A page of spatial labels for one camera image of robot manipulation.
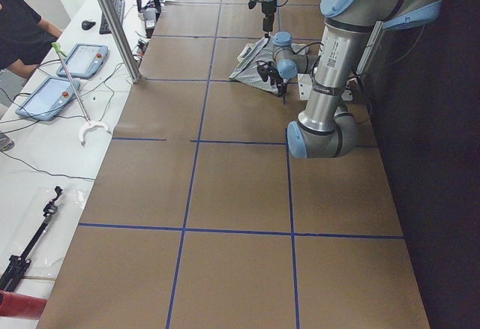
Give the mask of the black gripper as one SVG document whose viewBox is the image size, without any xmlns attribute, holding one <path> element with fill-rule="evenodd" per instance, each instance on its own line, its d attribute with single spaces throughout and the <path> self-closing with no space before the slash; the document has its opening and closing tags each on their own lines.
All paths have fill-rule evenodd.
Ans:
<svg viewBox="0 0 480 329">
<path fill-rule="evenodd" d="M 262 7 L 262 13 L 265 16 L 262 20 L 262 29 L 265 33 L 264 36 L 270 37 L 270 34 L 273 31 L 273 19 L 275 18 L 277 1 L 262 0 L 261 7 Z"/>
<path fill-rule="evenodd" d="M 287 94 L 288 84 L 284 82 L 284 79 L 280 76 L 277 68 L 273 64 L 271 65 L 271 77 L 269 82 L 272 88 L 276 88 L 277 96 L 284 99 Z"/>
</svg>

